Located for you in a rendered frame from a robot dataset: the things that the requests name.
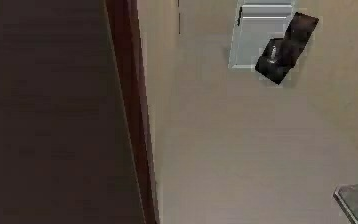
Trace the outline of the black box-shaped object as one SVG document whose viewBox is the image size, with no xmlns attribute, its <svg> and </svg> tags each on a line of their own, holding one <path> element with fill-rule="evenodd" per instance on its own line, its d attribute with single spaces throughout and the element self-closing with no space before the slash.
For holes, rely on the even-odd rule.
<svg viewBox="0 0 358 224">
<path fill-rule="evenodd" d="M 295 67 L 318 23 L 318 18 L 296 12 L 284 37 L 269 40 L 258 58 L 255 70 L 280 85 L 288 72 Z"/>
</svg>

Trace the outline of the dark brown room door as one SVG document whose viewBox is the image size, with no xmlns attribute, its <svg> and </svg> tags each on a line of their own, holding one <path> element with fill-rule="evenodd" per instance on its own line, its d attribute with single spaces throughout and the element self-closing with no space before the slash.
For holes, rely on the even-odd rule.
<svg viewBox="0 0 358 224">
<path fill-rule="evenodd" d="M 0 224 L 159 224 L 136 0 L 0 0 Z"/>
</svg>

